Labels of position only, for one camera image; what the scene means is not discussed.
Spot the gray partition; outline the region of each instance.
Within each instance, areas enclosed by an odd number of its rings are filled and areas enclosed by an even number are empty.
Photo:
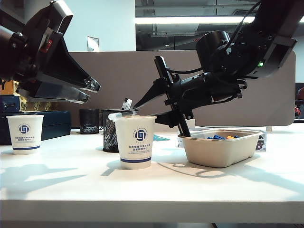
[[[72,114],[72,126],[79,126],[80,108],[120,109],[128,97],[133,104],[139,101],[159,77],[154,57],[161,55],[167,66],[177,70],[200,67],[196,51],[140,51],[140,52],[72,52],[71,56],[95,78],[102,87],[98,94],[90,94],[88,103],[60,103],[60,110]],[[295,105],[295,53],[271,77],[248,80],[243,98],[225,104],[193,110],[196,125],[203,126],[273,126],[293,122]],[[155,114],[169,110],[165,96],[158,97],[140,109],[140,114]]]

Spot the ceiling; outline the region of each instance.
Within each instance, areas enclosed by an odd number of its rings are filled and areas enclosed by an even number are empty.
[[[243,16],[257,0],[135,0],[136,17]],[[233,33],[237,25],[149,24],[136,25],[136,50],[195,49],[209,31]],[[304,28],[296,35],[304,35]]]

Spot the ceiling light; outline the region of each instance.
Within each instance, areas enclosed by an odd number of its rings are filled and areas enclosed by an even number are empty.
[[[251,23],[255,17],[246,17],[244,22]],[[237,24],[243,17],[153,17],[135,18],[136,24]]]

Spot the blue stripe on cup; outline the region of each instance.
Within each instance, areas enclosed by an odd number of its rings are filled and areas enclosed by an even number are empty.
[[[127,163],[141,163],[141,162],[147,162],[147,161],[150,161],[150,160],[151,160],[151,157],[150,158],[145,158],[145,159],[140,159],[140,160],[129,160],[129,159],[121,158],[122,162],[127,162]]]
[[[16,150],[16,151],[26,151],[26,150],[33,150],[33,149],[37,149],[39,148],[40,146],[34,146],[34,147],[22,147],[22,148],[16,148],[16,147],[13,147],[13,150]]]

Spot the cup logo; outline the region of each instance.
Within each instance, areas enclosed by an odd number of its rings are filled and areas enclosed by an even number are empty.
[[[21,125],[19,126],[19,131],[20,131],[20,133],[22,133],[22,134],[28,133],[28,132],[29,132],[29,125],[28,125],[28,124],[21,124]]]
[[[138,141],[143,141],[147,136],[147,131],[146,129],[137,130],[134,136]]]

